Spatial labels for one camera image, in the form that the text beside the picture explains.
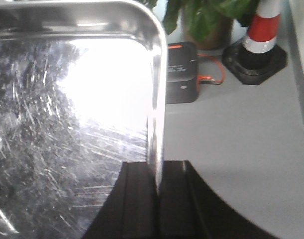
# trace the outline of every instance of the black box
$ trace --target black box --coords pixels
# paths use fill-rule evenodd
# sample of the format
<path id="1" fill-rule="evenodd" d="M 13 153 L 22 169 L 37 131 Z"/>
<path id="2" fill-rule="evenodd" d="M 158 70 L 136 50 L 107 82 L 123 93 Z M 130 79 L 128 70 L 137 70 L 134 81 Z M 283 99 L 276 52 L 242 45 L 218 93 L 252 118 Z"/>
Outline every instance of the black box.
<path id="1" fill-rule="evenodd" d="M 191 42 L 168 45 L 166 103 L 189 103 L 199 94 L 197 50 Z"/>

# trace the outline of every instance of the gray floor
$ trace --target gray floor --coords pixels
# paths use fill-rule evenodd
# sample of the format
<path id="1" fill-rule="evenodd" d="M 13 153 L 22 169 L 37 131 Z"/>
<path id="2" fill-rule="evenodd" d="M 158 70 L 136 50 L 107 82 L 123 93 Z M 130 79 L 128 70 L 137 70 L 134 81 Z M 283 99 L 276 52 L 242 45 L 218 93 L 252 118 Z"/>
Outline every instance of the gray floor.
<path id="1" fill-rule="evenodd" d="M 285 19 L 278 44 L 288 52 L 287 68 L 260 86 L 242 85 L 227 71 L 223 85 L 201 85 L 194 103 L 167 105 L 165 159 L 190 160 L 222 199 L 265 230 L 304 239 L 304 102 Z M 236 26 L 233 40 L 244 31 Z M 179 29 L 169 37 L 180 40 Z M 219 58 L 221 50 L 209 54 Z M 210 61 L 201 73 L 219 77 Z"/>

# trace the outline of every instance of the scratched metal surface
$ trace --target scratched metal surface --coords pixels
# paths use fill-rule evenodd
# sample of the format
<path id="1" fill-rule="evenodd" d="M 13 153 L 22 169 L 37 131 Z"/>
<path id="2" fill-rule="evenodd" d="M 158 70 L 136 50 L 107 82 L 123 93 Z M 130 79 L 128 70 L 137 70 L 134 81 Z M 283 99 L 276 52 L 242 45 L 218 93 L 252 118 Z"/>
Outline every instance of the scratched metal surface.
<path id="1" fill-rule="evenodd" d="M 80 238 L 121 163 L 146 160 L 147 58 L 126 39 L 0 40 L 0 239 Z"/>

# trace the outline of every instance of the metal tray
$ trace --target metal tray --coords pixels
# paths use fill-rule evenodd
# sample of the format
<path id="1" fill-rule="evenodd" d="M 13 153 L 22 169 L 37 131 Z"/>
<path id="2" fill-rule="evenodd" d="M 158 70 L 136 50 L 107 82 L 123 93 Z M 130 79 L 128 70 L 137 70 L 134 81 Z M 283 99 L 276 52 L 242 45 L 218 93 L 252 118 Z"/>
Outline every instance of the metal tray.
<path id="1" fill-rule="evenodd" d="M 166 63 L 134 1 L 0 1 L 0 239 L 81 238 L 123 161 L 159 185 Z"/>

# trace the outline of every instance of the traffic cone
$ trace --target traffic cone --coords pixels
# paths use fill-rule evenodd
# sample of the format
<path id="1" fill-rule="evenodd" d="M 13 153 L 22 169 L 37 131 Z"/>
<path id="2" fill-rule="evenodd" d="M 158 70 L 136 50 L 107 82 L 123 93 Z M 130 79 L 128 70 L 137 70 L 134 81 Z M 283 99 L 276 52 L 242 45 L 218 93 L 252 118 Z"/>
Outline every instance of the traffic cone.
<path id="1" fill-rule="evenodd" d="M 260 85 L 287 65 L 276 45 L 282 0 L 260 0 L 246 36 L 226 48 L 223 64 L 246 85 Z"/>

